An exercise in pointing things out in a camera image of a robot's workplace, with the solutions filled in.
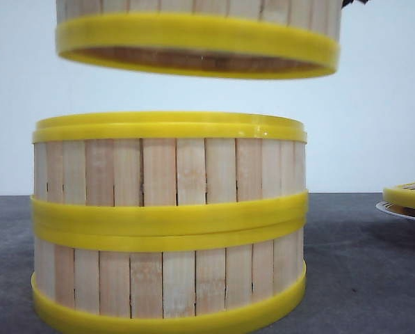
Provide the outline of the yellow rimmed steamer lid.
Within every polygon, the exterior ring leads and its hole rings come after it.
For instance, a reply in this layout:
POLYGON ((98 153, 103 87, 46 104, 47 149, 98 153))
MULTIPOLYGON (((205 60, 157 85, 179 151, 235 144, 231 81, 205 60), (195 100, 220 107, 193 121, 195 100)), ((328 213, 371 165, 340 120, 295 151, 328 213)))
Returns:
POLYGON ((393 205, 415 209, 415 182, 384 188, 383 199, 393 205))

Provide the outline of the front bamboo steamer basket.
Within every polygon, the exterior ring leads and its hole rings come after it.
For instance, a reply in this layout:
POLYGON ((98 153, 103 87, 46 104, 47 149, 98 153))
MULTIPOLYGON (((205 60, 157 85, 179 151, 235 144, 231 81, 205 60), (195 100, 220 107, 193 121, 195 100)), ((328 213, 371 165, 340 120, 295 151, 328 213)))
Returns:
POLYGON ((69 308, 37 287, 34 308, 61 333, 249 333, 301 302, 303 234, 298 229, 254 245, 132 255, 128 317, 69 308))

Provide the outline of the white plate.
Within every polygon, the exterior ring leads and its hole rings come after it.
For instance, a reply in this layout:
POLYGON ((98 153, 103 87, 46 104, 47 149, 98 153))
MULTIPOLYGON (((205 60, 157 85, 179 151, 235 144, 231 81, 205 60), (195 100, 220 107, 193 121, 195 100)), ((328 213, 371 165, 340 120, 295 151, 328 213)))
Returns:
POLYGON ((385 201, 377 203, 375 207, 386 214, 390 214, 400 218, 405 218, 409 221, 415 221, 414 208, 401 207, 385 201))

